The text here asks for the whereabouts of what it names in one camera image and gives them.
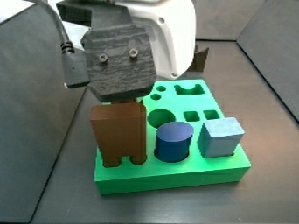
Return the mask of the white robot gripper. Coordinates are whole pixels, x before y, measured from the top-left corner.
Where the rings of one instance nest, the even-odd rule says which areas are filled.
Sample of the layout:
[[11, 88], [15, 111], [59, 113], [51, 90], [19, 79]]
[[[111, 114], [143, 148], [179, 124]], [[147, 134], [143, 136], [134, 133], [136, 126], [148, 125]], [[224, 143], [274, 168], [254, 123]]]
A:
[[174, 80], [187, 71], [192, 64], [196, 33], [192, 0], [55, 2], [60, 19], [87, 26], [87, 32], [125, 25], [144, 28], [151, 42], [156, 75]]

